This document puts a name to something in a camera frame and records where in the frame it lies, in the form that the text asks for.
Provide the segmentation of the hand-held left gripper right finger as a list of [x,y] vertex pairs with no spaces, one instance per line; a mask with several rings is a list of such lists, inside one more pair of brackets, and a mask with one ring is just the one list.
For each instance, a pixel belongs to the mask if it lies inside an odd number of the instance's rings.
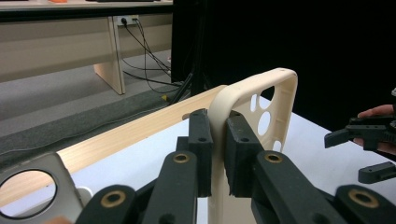
[[262,147],[241,114],[226,120],[230,194],[249,198],[256,224],[336,224],[336,212],[284,154]]

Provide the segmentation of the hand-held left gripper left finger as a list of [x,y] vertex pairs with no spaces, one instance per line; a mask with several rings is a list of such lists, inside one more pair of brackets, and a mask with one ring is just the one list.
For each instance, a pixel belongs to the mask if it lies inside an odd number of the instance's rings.
[[211,195],[212,149],[207,111],[191,112],[189,135],[165,157],[141,224],[196,224],[198,199]]

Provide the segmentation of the beige phone case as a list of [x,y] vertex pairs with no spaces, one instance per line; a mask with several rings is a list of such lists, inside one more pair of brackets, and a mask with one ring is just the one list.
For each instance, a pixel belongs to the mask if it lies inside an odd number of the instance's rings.
[[212,196],[207,200],[208,224],[254,224],[249,199],[228,194],[224,170],[226,119],[235,111],[242,114],[263,148],[282,149],[297,90],[297,74],[276,68],[222,89],[213,99],[207,115],[214,147],[212,151]]

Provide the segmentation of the white table mat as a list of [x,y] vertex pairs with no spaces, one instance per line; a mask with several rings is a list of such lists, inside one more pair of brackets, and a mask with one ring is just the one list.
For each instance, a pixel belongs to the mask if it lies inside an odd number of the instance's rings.
[[[187,127],[181,121],[72,174],[72,178],[79,187],[92,192],[112,184],[139,188],[158,175],[165,155],[175,148],[176,137],[185,134]],[[283,149],[319,189],[334,194],[340,185],[356,184],[360,168],[387,160],[350,142],[326,149],[323,137],[327,132],[293,114]]]

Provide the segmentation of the black tripod stand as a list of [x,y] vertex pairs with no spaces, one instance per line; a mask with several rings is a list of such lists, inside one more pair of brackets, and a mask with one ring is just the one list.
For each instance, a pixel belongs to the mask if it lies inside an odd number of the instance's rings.
[[169,105],[173,105],[179,102],[183,94],[186,92],[186,90],[190,87],[192,80],[194,77],[194,73],[189,73],[188,76],[186,77],[185,81],[181,85],[181,87],[177,90],[176,94],[174,97],[171,99]]

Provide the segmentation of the black curtain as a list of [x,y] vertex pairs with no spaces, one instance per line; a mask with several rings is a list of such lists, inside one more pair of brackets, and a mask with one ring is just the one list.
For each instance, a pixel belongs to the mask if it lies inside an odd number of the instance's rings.
[[173,64],[190,72],[197,22],[211,86],[274,68],[298,76],[294,113],[336,130],[395,104],[396,0],[174,0]]

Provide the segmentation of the long wooden desk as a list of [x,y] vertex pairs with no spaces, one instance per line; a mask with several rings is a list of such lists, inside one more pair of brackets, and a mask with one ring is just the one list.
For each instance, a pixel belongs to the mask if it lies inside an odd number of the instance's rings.
[[121,60],[141,54],[126,42],[118,18],[138,15],[155,51],[171,47],[172,0],[0,1],[0,83],[91,65],[116,93],[125,93]]

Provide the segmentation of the white wall socket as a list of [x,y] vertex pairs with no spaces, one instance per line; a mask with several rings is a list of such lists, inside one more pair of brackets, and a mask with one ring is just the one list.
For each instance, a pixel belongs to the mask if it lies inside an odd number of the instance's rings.
[[117,17],[117,25],[135,25],[137,24],[138,16],[137,15],[126,15],[126,16],[118,16]]

